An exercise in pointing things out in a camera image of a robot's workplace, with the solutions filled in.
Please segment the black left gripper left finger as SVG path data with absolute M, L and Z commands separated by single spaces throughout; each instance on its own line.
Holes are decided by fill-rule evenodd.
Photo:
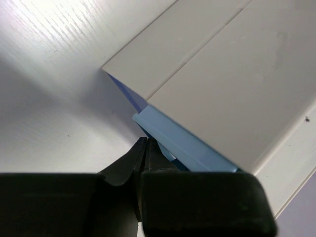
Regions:
M 147 146 L 141 137 L 98 173 L 2 173 L 3 237 L 135 237 L 135 178 Z

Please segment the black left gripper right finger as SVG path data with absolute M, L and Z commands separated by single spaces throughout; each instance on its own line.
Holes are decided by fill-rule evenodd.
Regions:
M 246 172 L 179 170 L 149 139 L 141 174 L 147 237 L 275 237 L 277 224 L 258 179 Z

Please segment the light blue drawer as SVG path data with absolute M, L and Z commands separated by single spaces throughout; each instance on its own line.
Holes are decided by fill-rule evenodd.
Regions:
M 238 167 L 192 133 L 152 106 L 147 106 L 133 120 L 155 138 L 170 160 L 178 160 L 194 172 L 236 172 Z

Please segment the dark blue drawer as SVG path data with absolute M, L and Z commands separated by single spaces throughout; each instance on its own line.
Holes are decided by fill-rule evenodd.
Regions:
M 127 100 L 131 103 L 131 105 L 135 108 L 135 110 L 138 113 L 142 112 L 148 106 L 147 101 L 144 98 L 142 98 L 139 94 L 131 90 L 125 84 L 121 83 L 112 75 L 108 73 L 107 75 L 116 84 L 116 86 L 120 89 L 120 91 L 123 93 L 123 95 L 127 98 Z

